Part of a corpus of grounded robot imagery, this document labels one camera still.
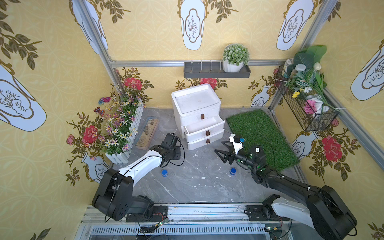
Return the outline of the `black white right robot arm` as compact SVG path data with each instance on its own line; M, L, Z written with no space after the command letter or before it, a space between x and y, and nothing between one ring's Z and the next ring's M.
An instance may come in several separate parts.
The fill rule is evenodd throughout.
M292 198L292 201L279 196L271 198L271 207L277 216L315 229L324 240L342 240L356 229L356 218L333 188L311 186L282 175L267 165L261 146L253 146L247 154L237 150L230 141L222 143L228 150L215 150L215 153L223 163L236 162L251 172L257 184Z

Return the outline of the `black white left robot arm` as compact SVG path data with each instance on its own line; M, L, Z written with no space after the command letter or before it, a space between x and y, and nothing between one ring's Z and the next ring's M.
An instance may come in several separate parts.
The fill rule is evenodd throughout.
M166 167L181 158L184 146L179 137L168 133L160 145L151 147L145 155L119 170L108 169L95 193L92 206L104 214L104 222L120 221L124 217L147 222L160 217L154 202L146 196L133 196L133 189L144 176L158 167Z

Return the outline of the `white drawer cabinet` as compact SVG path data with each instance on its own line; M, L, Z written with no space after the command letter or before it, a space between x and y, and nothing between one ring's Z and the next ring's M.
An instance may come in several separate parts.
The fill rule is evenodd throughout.
M184 126L219 116L221 109L221 100L209 84L175 91L172 102L176 125L183 139L186 139Z

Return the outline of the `pink tray with stones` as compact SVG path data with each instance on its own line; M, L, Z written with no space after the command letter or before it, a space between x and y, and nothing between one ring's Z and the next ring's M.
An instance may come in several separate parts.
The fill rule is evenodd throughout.
M159 125L159 119L156 117L148 117L144 126L140 131L139 137L135 140L135 147L140 150L150 148L155 132Z

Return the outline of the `green artificial grass mat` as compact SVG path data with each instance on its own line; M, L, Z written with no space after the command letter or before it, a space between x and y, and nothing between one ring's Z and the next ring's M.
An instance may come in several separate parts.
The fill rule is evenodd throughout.
M259 145L267 156L268 166L282 171L299 163L286 138L270 116L262 110L240 113L227 118L234 134L245 139L244 150Z

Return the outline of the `artificial flowers in white fence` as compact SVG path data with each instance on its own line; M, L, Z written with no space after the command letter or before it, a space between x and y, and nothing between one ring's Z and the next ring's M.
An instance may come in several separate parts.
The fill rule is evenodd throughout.
M101 133L95 130L91 137L93 145L102 148L106 157L113 164L126 164L130 158L145 105L140 97L116 96L103 97L94 111L102 117L104 127Z

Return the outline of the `green plant in white pot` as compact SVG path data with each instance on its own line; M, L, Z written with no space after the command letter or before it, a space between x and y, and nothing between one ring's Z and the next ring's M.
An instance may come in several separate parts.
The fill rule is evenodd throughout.
M229 44L223 52L223 69L226 73L238 73L249 60L248 48L239 43Z

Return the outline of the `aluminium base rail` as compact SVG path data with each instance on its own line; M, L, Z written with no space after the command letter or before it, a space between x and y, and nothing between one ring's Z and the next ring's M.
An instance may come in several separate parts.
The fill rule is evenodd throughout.
M88 207L76 240L93 237L122 239L124 236L149 240L182 235L265 235L292 239L294 224L314 228L310 211L302 204L278 198L272 206L261 203L155 204L148 219L128 214L121 220L108 219Z

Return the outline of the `grey wall shelf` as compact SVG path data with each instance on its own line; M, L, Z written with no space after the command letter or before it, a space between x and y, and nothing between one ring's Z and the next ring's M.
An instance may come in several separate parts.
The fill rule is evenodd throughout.
M190 61L184 62L184 78L186 79L228 79L249 78L251 69L244 66L237 73L227 73L221 61Z

